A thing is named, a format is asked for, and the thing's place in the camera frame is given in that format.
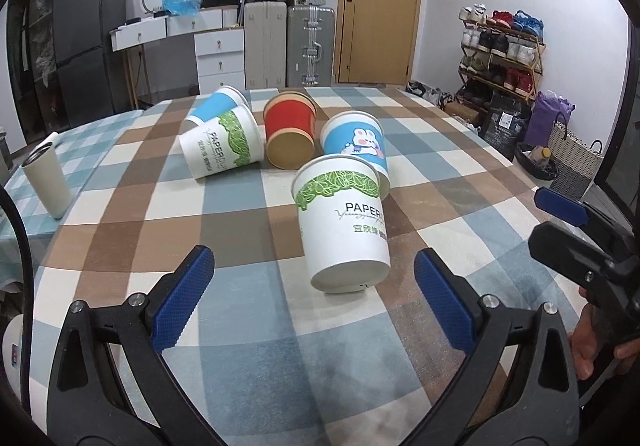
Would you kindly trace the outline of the right hand on gripper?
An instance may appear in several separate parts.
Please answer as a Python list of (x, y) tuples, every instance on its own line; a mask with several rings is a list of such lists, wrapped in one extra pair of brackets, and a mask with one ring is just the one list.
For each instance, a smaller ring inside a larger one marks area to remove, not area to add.
[[(582, 308), (579, 321), (574, 331), (568, 336), (579, 380), (587, 380), (593, 374), (593, 361), (598, 351), (598, 338), (593, 327), (593, 310), (594, 306), (590, 303)], [(639, 357), (639, 352), (640, 341), (638, 339), (620, 344), (614, 351), (615, 358), (620, 361), (615, 374), (627, 374)]]

